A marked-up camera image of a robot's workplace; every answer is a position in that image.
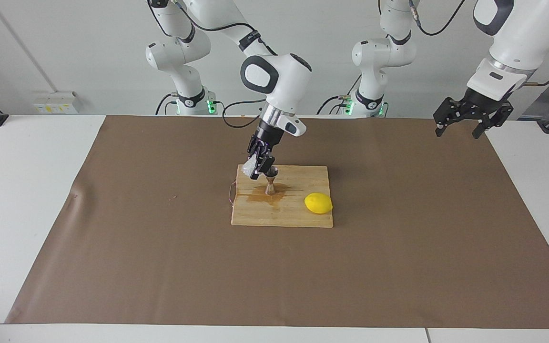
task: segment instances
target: wall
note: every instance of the wall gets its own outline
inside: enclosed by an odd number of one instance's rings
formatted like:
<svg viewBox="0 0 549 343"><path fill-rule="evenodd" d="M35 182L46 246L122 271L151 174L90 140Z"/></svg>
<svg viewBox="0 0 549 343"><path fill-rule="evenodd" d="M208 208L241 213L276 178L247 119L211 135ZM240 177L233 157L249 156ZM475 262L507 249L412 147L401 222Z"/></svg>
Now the wall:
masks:
<svg viewBox="0 0 549 343"><path fill-rule="evenodd" d="M299 113L314 113L329 96L345 93L359 74L351 62L355 42L384 37L374 0L236 0L246 19L277 52L295 52L314 75ZM413 30L416 61L387 70L386 101L391 117L431 117L445 96L460 98L468 78L488 53L492 39L471 19L468 1L442 35ZM441 28L456 1L424 0L426 30ZM212 53L192 63L203 83L226 103L259 99L238 76L244 55L220 33L210 33ZM152 114L162 95L174 88L144 57L151 41L167 39L143 0L0 1L0 107L33 113L37 91L75 91L89 114ZM535 80L549 78L549 56ZM512 96L518 117L543 91ZM235 109L253 113L257 105Z"/></svg>

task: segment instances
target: lemon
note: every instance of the lemon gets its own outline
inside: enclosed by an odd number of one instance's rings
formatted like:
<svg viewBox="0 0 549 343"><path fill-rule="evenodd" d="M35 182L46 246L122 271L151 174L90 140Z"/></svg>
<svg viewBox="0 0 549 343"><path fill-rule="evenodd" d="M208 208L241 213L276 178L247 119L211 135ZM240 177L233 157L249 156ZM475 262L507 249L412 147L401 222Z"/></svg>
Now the lemon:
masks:
<svg viewBox="0 0 549 343"><path fill-rule="evenodd" d="M328 213L332 210L332 198L323 193L311 193L305 197L305 205L311 212Z"/></svg>

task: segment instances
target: wooden cutting board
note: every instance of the wooden cutting board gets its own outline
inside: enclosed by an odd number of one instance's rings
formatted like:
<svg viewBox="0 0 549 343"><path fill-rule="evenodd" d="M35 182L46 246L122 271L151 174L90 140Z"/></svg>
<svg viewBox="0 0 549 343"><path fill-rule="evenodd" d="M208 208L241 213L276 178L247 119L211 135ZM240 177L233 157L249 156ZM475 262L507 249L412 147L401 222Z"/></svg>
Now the wooden cutting board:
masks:
<svg viewBox="0 0 549 343"><path fill-rule="evenodd" d="M305 206L310 193L329 193L327 167L277 165L274 195L266 195L266 178L251 180L237 168L232 225L333 228L332 212L316 214Z"/></svg>

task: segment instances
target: green led light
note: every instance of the green led light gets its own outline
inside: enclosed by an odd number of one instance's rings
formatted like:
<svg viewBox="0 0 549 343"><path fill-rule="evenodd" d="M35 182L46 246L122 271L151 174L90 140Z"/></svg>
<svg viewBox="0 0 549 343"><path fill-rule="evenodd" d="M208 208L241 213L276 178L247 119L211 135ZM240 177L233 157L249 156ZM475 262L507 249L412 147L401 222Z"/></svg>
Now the green led light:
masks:
<svg viewBox="0 0 549 343"><path fill-rule="evenodd" d="M207 100L207 106L209 106L209 114L215 113L215 106L213 106L213 101Z"/></svg>
<svg viewBox="0 0 549 343"><path fill-rule="evenodd" d="M346 114L351 115L353 113L353 107L355 107L355 102L353 102L353 100L349 100L349 103L346 105L346 108L348 109L345 110Z"/></svg>
<svg viewBox="0 0 549 343"><path fill-rule="evenodd" d="M381 104L381 109L378 111L377 117L379 118L387 117L387 111L388 111L388 102L383 102Z"/></svg>

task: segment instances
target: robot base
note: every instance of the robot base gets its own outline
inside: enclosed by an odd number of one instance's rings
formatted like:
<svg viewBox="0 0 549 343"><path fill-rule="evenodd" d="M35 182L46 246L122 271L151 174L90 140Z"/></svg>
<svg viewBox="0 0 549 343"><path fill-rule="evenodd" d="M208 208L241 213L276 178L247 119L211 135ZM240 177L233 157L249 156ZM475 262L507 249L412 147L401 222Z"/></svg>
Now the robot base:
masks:
<svg viewBox="0 0 549 343"><path fill-rule="evenodd" d="M206 88L205 91L205 98L194 107L186 107L182 101L177 100L177 115L217 115L215 93Z"/></svg>
<svg viewBox="0 0 549 343"><path fill-rule="evenodd" d="M368 109L362 104L355 95L356 89L351 92L351 100L347 102L346 107L342 107L342 113L352 115L353 117L384 118L387 116L388 105L383 108L387 102L373 102L374 109Z"/></svg>

